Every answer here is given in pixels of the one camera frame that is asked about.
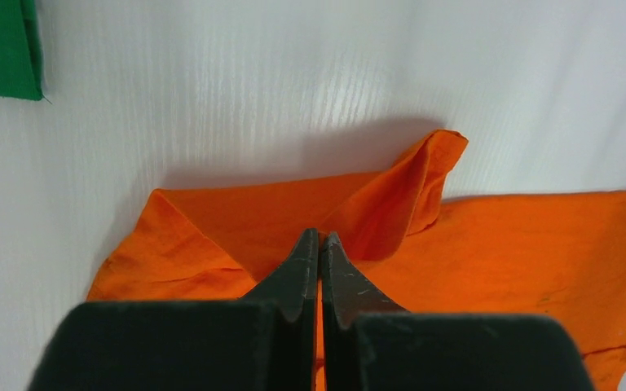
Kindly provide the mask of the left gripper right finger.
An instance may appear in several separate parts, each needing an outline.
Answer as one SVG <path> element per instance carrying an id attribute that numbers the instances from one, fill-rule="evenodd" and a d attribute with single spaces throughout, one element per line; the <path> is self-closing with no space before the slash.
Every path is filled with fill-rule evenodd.
<path id="1" fill-rule="evenodd" d="M 590 390 L 564 328 L 529 314 L 412 313 L 350 261 L 338 235 L 320 253 L 330 390 Z"/>

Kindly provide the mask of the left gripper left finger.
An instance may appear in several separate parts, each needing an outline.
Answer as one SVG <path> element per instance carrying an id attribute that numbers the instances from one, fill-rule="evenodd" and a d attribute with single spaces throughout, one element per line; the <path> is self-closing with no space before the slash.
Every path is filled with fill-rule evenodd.
<path id="1" fill-rule="evenodd" d="M 312 390 L 319 235 L 243 297 L 91 301 L 71 310 L 31 390 Z"/>

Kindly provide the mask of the orange t shirt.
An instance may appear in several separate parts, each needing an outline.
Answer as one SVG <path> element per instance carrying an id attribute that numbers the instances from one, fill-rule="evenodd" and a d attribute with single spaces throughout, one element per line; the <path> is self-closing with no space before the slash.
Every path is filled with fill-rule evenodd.
<path id="1" fill-rule="evenodd" d="M 417 312 L 547 314 L 596 389 L 626 372 L 626 191 L 445 201 L 467 146 L 437 130 L 382 171 L 248 187 L 156 189 L 99 268 L 91 301 L 231 299 L 307 228 Z"/>

